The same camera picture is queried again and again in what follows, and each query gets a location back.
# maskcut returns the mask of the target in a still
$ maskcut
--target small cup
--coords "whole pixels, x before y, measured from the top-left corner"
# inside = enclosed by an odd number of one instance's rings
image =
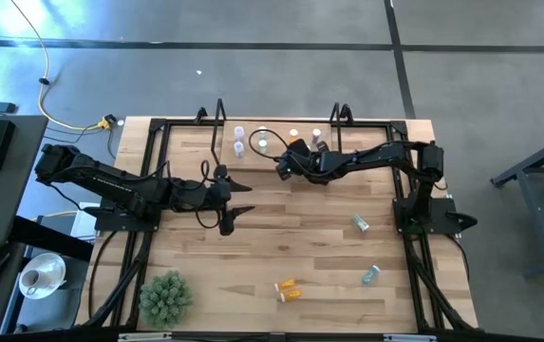
[[[259,152],[267,153],[268,152],[268,142],[265,140],[259,141]]]
[[[238,158],[244,157],[244,143],[235,142],[234,143],[234,152],[235,152],[236,157],[238,157]]]
[[[311,143],[316,145],[318,143],[318,140],[320,139],[320,135],[322,134],[322,132],[320,131],[320,129],[318,128],[315,128],[311,131]]]
[[[237,142],[243,143],[244,142],[244,127],[242,126],[234,127],[234,135],[235,135],[235,140]]]
[[[294,142],[296,142],[296,141],[299,139],[299,137],[298,137],[299,131],[298,131],[298,130],[296,130],[296,129],[291,129],[291,131],[289,132],[289,134],[291,134],[291,138],[289,139],[289,143],[294,143]]]
[[[258,129],[268,129],[266,126],[260,126]],[[268,131],[260,131],[259,132],[259,140],[267,140],[268,139]]]
[[[37,290],[46,288],[50,280],[37,270],[28,270],[21,275],[21,284],[27,288],[27,295],[33,295]]]

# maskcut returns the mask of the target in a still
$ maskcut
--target yellow cable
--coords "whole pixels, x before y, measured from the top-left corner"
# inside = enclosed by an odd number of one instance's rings
[[[44,45],[44,41],[42,40],[42,37],[40,36],[40,33],[37,31],[37,29],[35,29],[35,26],[33,26],[33,24],[31,24],[31,21],[27,18],[27,16],[23,13],[23,11],[21,10],[20,7],[18,7],[18,5],[16,5],[16,3],[14,2],[14,0],[10,0],[12,2],[12,4],[16,7],[16,9],[21,13],[21,15],[23,16],[23,18],[25,18],[25,20],[27,21],[27,23],[31,26],[31,28],[33,29],[33,32],[35,32],[35,35],[37,36],[37,39],[40,41],[40,44],[42,45],[42,49],[44,50],[44,54],[46,55],[46,72],[44,73],[44,79],[47,80],[47,75],[49,73],[49,70],[50,70],[50,57],[48,56],[47,54],[47,49],[46,49],[46,46]],[[104,124],[104,123],[98,123],[97,125],[92,125],[90,127],[77,127],[77,126],[73,126],[73,125],[70,125],[70,124],[67,124],[67,123],[63,123],[63,122],[60,122],[54,118],[52,118],[52,116],[50,114],[48,114],[48,112],[46,111],[46,109],[44,108],[44,84],[40,82],[40,95],[39,95],[39,98],[38,98],[38,105],[40,107],[40,111],[42,112],[42,114],[47,117],[50,121],[52,121],[53,123],[55,124],[58,124],[62,127],[65,127],[65,128],[68,128],[68,129],[75,129],[75,130],[91,130],[91,129],[98,129],[100,128],[100,125],[101,124]]]
[[[77,210],[70,210],[70,211],[64,211],[64,212],[44,215],[44,218],[54,218],[54,217],[57,217],[57,216],[72,215],[72,214],[77,214],[77,213],[78,213]]]

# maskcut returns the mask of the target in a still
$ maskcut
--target small bottle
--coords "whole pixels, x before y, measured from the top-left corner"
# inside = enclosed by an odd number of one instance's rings
[[[244,143],[235,142],[234,143],[234,152],[235,152],[236,157],[238,157],[238,158],[244,157]]]
[[[259,141],[259,152],[265,154],[268,152],[268,142],[265,140]]]
[[[314,130],[312,130],[311,131],[311,144],[313,144],[315,146],[318,143],[318,140],[320,140],[320,135],[321,134],[322,134],[322,132],[318,128],[315,128]]]
[[[377,278],[377,276],[379,276],[379,272],[381,272],[379,267],[377,266],[371,267],[370,270],[368,270],[368,272],[365,274],[365,276],[363,276],[363,284],[364,285],[370,284],[373,280]]]
[[[275,288],[276,291],[279,292],[279,291],[282,291],[282,290],[287,290],[287,289],[293,287],[295,284],[296,284],[296,282],[294,281],[294,279],[289,279],[287,281],[274,283],[273,287]]]
[[[366,223],[363,218],[360,217],[358,214],[352,214],[351,220],[358,226],[358,229],[360,229],[362,232],[364,232],[366,229],[368,229],[368,223]]]
[[[259,129],[267,129],[266,126],[260,126]],[[267,131],[260,131],[259,132],[259,140],[267,140],[268,139],[268,132]]]
[[[244,127],[236,126],[234,127],[235,141],[244,143]]]
[[[282,300],[283,303],[285,303],[285,302],[288,302],[288,301],[293,301],[293,300],[297,299],[298,297],[300,297],[301,295],[303,295],[303,291],[301,291],[301,290],[292,290],[292,291],[280,294],[280,299]]]
[[[296,129],[291,129],[291,138],[289,139],[289,143],[296,142],[299,138],[297,137],[299,135],[299,131]]]

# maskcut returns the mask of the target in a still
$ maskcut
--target wooden plank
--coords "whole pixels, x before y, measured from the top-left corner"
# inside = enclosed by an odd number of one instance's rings
[[[120,142],[116,166],[141,169],[150,118],[130,117]],[[412,140],[434,139],[429,121],[407,121]],[[201,161],[212,162],[211,127],[173,127],[166,156],[174,176],[200,179]],[[383,130],[344,128],[343,147],[370,148],[385,141]],[[221,148],[219,133],[217,151]],[[331,143],[336,143],[333,134]],[[152,170],[157,162],[159,138]],[[179,270],[194,290],[195,304],[176,331],[412,333],[416,330],[408,274],[400,236],[395,234],[390,202],[394,198],[388,169],[351,173],[328,186],[293,177],[281,181],[272,172],[233,171],[250,193],[233,194],[232,206],[256,209],[235,221],[235,231],[222,237],[204,230],[192,214],[164,212],[154,235],[146,281]],[[437,196],[444,192],[435,191]],[[357,212],[370,225],[358,231],[349,216]],[[214,216],[202,213],[208,223]],[[101,259],[94,288],[94,309],[115,286],[126,234],[118,233]],[[103,237],[97,238],[95,254]],[[460,250],[446,237],[431,236],[430,248],[439,287],[470,324],[477,324]],[[373,264],[382,269],[369,287],[361,283]],[[281,303],[276,281],[295,278],[304,296]],[[87,320],[88,280],[77,323]],[[428,321],[431,311],[423,290]],[[132,289],[126,293],[128,308]],[[140,330],[150,330],[139,321]]]
[[[244,157],[238,158],[234,152],[235,135],[234,129],[237,126],[244,128]],[[234,121],[229,120],[223,125],[223,144],[221,146],[221,163],[227,165],[228,170],[242,171],[273,171],[276,163],[270,159],[263,158],[255,154],[249,147],[249,137],[260,126],[276,132],[286,143],[290,143],[289,132],[296,129],[299,132],[299,138],[303,139],[310,148],[315,148],[311,141],[311,132],[313,129],[320,129],[322,132],[320,141],[327,142],[328,148],[332,148],[330,138],[329,123],[291,123],[291,122],[261,122],[261,121]],[[280,156],[286,151],[286,146],[270,132],[267,132],[268,150],[265,152],[268,156]],[[259,133],[255,133],[252,139],[253,147],[258,150]]]

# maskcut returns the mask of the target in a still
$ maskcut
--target orange bottle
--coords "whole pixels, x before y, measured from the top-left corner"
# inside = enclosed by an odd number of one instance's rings
[[[282,281],[279,283],[274,283],[273,287],[275,287],[275,290],[278,292],[282,292],[283,290],[290,289],[291,287],[295,286],[296,282],[294,279],[289,279],[287,281]]]
[[[300,297],[301,295],[303,295],[303,291],[292,290],[292,291],[288,291],[288,292],[280,294],[280,299],[282,299],[282,302],[285,303],[285,302],[293,301],[297,299],[298,297]]]

